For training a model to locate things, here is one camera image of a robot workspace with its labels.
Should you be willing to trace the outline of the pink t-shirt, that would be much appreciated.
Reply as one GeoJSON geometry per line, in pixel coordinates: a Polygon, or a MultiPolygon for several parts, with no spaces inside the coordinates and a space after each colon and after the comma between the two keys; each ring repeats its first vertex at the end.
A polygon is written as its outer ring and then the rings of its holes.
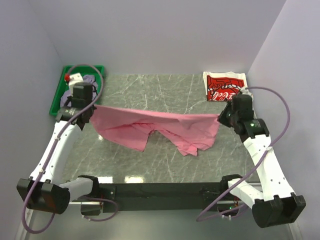
{"type": "Polygon", "coordinates": [[[142,152],[150,134],[161,133],[183,155],[197,156],[213,146],[217,114],[178,114],[97,105],[90,122],[104,139],[142,152]]]}

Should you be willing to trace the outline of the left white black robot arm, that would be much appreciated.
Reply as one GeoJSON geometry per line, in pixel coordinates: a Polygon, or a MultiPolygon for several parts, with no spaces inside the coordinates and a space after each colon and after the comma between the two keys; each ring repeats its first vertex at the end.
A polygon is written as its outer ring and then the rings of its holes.
{"type": "Polygon", "coordinates": [[[62,182],[71,149],[96,109],[92,104],[95,89],[88,82],[76,83],[68,98],[71,105],[59,109],[53,134],[40,162],[29,178],[21,178],[16,186],[26,208],[62,214],[71,201],[82,196],[88,201],[99,197],[99,180],[95,176],[80,175],[70,182],[62,182]]]}

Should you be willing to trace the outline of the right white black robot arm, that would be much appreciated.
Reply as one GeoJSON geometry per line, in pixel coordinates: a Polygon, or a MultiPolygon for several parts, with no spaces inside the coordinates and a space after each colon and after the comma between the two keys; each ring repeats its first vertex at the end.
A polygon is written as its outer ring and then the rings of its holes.
{"type": "Polygon", "coordinates": [[[235,95],[228,101],[218,121],[233,128],[239,135],[253,161],[262,188],[258,191],[246,181],[240,181],[240,175],[231,174],[223,176],[220,181],[221,197],[226,200],[238,197],[252,210],[260,228],[295,222],[306,207],[305,198],[296,195],[288,183],[271,146],[266,123],[254,117],[252,97],[235,95]]]}

